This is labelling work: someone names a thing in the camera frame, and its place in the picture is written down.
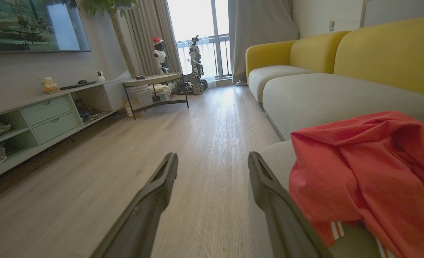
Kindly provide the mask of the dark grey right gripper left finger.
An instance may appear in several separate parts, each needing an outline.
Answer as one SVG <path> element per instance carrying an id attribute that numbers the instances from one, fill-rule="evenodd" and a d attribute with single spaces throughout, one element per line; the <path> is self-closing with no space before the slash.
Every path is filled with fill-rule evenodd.
<path id="1" fill-rule="evenodd" d="M 178 155 L 168 153 L 92 253 L 93 258 L 149 258 L 177 176 Z"/>

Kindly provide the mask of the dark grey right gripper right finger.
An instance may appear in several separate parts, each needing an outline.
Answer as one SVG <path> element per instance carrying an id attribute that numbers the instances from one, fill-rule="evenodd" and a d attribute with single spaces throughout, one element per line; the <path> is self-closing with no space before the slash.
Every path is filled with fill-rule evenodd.
<path id="1" fill-rule="evenodd" d="M 249 153 L 248 168 L 255 257 L 331 258 L 331 252 L 261 154 Z"/>

